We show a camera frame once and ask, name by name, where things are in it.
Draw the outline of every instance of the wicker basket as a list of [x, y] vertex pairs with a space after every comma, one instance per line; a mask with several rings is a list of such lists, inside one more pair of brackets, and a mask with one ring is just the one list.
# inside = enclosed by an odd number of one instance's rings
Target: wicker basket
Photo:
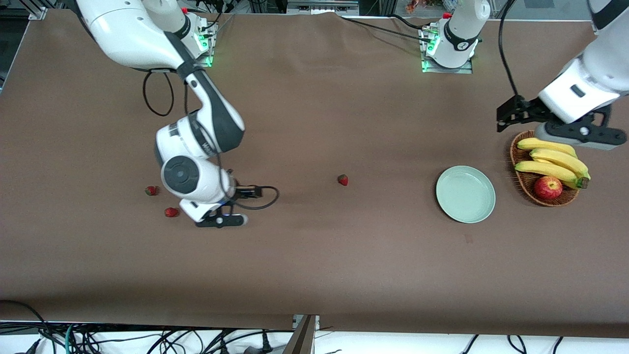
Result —
[[[511, 147], [509, 148], [509, 155], [511, 156], [511, 163], [513, 166], [520, 161], [530, 161], [531, 157], [528, 155], [530, 151], [518, 149], [518, 142], [525, 138], [532, 138], [535, 135], [533, 130], [529, 130], [527, 132], [522, 132], [518, 134], [513, 141], [511, 142]], [[539, 205], [543, 205], [544, 207], [561, 207], [563, 205], [567, 205], [572, 203], [572, 201], [579, 195], [578, 190], [573, 190], [572, 188], [566, 187], [564, 185], [564, 191], [561, 195], [555, 199], [550, 200], [542, 200], [535, 196], [535, 192], [533, 191], [533, 187], [535, 186], [535, 182], [541, 175], [536, 173], [529, 172], [519, 172], [513, 169], [516, 179], [518, 180], [518, 184], [520, 188], [524, 191], [524, 194], [533, 202]]]

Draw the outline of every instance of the robotic arm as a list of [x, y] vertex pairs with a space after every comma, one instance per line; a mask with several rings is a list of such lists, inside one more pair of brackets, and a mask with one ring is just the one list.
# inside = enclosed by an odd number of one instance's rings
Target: robotic arm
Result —
[[[162, 181], [181, 198], [181, 208], [197, 226], [244, 225], [246, 216], [223, 214], [221, 207], [238, 196], [262, 195], [259, 187], [239, 191], [230, 174], [208, 160], [238, 147], [245, 126], [195, 61], [199, 45], [190, 33], [196, 37], [199, 23], [184, 16], [175, 0], [78, 0], [77, 5], [110, 59], [137, 69], [170, 69], [192, 88], [202, 108], [160, 129], [155, 137]], [[197, 28], [191, 28], [193, 22]]]
[[[498, 132], [516, 123], [542, 122], [535, 135], [543, 140], [611, 150], [626, 133], [607, 126], [611, 103], [629, 94], [629, 2], [589, 0], [598, 37], [532, 101], [514, 96], [500, 106]], [[593, 122], [603, 117], [601, 125]]]

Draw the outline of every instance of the yellow banana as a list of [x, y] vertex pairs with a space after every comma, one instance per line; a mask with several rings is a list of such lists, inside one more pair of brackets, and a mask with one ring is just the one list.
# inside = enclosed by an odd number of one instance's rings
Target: yellow banana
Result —
[[581, 188], [579, 188], [579, 186], [577, 186], [577, 184], [576, 184], [576, 183], [574, 183], [574, 182], [571, 182], [571, 181], [561, 181], [561, 182], [562, 182], [563, 184], [565, 184], [567, 187], [572, 188], [573, 190], [578, 190], [578, 189], [581, 189]]
[[574, 172], [578, 178], [587, 178], [591, 180], [586, 164], [582, 163], [574, 156], [570, 156], [564, 152], [556, 150], [541, 148], [532, 150], [530, 155], [534, 159], [543, 159], [563, 168], [567, 168]]
[[533, 149], [538, 149], [538, 148], [561, 151], [572, 157], [577, 157], [577, 153], [574, 152], [574, 148], [567, 144], [559, 144], [558, 142], [544, 141], [538, 138], [526, 138], [526, 139], [522, 139], [518, 141], [518, 149], [533, 150]]
[[587, 188], [586, 179], [578, 178], [574, 172], [556, 164], [541, 163], [538, 161], [522, 161], [515, 165], [515, 169], [520, 172], [532, 172], [543, 174], [544, 176], [551, 176], [564, 183], [570, 183], [570, 185], [575, 188]]
[[533, 159], [533, 161], [537, 161], [539, 163], [545, 163], [545, 164], [552, 164], [550, 161], [544, 160], [544, 159]]

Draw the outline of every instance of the red apple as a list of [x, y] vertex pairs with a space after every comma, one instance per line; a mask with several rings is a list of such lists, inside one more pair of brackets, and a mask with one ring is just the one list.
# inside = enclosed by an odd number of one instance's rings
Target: red apple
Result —
[[557, 178], [544, 176], [535, 182], [534, 189], [540, 199], [555, 199], [561, 195], [564, 187]]

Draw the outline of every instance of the plate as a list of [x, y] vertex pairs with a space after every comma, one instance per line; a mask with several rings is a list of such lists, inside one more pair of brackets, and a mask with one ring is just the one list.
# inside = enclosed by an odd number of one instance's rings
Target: plate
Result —
[[473, 224], [485, 220], [496, 205], [496, 191], [484, 173], [469, 166], [445, 170], [437, 181], [437, 201], [456, 221]]

